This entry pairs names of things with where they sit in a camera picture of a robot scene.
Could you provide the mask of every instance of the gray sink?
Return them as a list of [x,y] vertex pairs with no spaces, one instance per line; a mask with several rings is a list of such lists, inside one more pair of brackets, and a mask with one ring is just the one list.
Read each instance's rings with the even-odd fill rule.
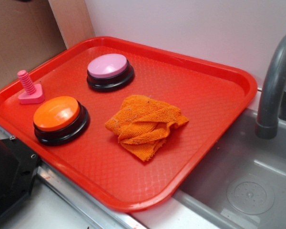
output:
[[286,228],[286,122],[276,138],[263,140],[254,134],[255,119],[246,109],[180,190],[195,200],[187,205],[202,203],[227,227]]

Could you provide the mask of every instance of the orange cloth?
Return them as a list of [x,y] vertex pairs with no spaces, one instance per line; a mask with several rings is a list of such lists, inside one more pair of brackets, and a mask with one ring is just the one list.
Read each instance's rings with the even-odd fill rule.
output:
[[175,106],[144,95],[131,95],[105,126],[119,136],[125,149],[148,161],[166,142],[170,128],[177,129],[188,121]]

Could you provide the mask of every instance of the sink drain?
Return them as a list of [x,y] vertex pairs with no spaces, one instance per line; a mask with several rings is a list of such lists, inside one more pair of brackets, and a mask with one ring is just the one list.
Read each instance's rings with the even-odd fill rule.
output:
[[272,188],[253,177],[242,177],[233,181],[228,187],[227,197],[236,210],[248,215],[268,211],[275,200]]

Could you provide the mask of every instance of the pink bolt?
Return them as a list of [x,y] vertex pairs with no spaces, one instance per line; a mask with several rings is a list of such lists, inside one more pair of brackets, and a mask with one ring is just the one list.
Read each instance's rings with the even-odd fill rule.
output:
[[26,70],[19,71],[17,76],[25,90],[18,96],[21,104],[39,104],[44,101],[45,97],[41,84],[34,85]]
[[33,94],[36,92],[36,88],[31,80],[29,74],[26,70],[21,70],[18,72],[18,79],[20,80],[22,86],[28,94]]

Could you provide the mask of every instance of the gray faucet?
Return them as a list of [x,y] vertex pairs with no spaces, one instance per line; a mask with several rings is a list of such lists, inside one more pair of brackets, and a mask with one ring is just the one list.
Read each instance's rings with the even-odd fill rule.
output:
[[286,35],[272,57],[255,123],[255,133],[263,139],[276,136],[278,118],[286,120]]

